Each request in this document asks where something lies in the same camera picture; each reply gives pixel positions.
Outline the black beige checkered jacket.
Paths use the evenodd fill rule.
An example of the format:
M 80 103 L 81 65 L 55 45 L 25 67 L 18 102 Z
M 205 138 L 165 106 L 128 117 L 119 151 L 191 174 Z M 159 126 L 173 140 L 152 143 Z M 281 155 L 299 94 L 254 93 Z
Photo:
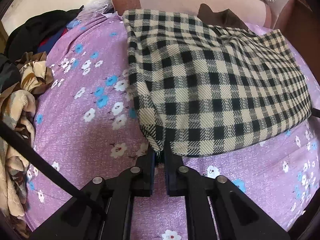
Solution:
M 149 9 L 127 10 L 123 21 L 133 103 L 156 153 L 231 152 L 310 117 L 304 75 L 279 30 L 257 35 Z

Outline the black clothes pile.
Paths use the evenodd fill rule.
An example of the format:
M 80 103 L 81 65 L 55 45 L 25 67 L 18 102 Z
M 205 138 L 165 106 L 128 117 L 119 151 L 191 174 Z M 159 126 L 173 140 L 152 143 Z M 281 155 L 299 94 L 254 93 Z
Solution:
M 43 40 L 65 29 L 81 10 L 45 12 L 30 18 L 10 34 L 1 54 L 1 94 L 23 89 L 41 95 L 52 85 L 52 70 L 46 66 L 47 52 L 37 50 Z

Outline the purple floral bed sheet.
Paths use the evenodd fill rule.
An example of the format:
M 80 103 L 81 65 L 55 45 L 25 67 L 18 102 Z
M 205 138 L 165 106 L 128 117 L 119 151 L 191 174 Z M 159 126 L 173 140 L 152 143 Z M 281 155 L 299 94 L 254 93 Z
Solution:
M 319 85 L 288 46 L 304 75 L 311 109 L 318 108 Z M 81 22 L 47 57 L 55 75 L 39 98 L 34 148 L 78 188 L 97 176 L 117 177 L 153 150 L 136 115 L 127 49 L 123 16 L 114 13 Z M 154 153 L 152 194 L 134 198 L 130 239 L 188 239 L 185 199 L 167 194 L 164 154 Z M 307 216 L 319 193 L 319 118 L 310 115 L 239 150 L 179 156 L 202 176 L 227 177 L 287 232 Z

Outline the beige brown fleece blanket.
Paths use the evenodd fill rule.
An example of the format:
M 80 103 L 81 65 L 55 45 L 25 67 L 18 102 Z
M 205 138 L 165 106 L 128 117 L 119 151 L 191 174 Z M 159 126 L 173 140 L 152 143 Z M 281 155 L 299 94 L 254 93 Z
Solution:
M 1 121 L 33 146 L 35 128 L 31 123 L 36 113 L 36 98 L 53 83 L 52 70 L 46 66 L 45 52 L 24 53 L 12 63 L 1 55 Z M 1 213 L 4 221 L 26 239 L 31 230 L 24 215 L 27 208 L 29 161 L 1 140 Z

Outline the pink padded headboard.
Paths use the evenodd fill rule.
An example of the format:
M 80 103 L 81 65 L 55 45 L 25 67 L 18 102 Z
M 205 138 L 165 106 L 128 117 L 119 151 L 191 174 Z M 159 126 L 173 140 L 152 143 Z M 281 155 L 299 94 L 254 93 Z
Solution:
M 292 14 L 295 0 L 112 0 L 117 12 L 129 9 L 152 9 L 197 15 L 200 5 L 208 5 L 213 12 L 226 9 L 242 21 L 271 29 L 284 28 Z

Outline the blue red garment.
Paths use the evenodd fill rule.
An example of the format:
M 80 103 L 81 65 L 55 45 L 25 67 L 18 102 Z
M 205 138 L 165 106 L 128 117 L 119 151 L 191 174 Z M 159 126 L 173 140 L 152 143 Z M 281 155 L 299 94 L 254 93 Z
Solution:
M 60 39 L 60 37 L 65 35 L 67 31 L 75 28 L 80 23 L 81 23 L 80 20 L 74 19 L 71 22 L 69 22 L 67 25 L 65 25 L 63 28 L 61 28 L 57 33 L 43 40 L 37 49 L 37 53 L 46 52 L 48 54 L 53 48 L 54 44 L 56 44 L 56 42 Z

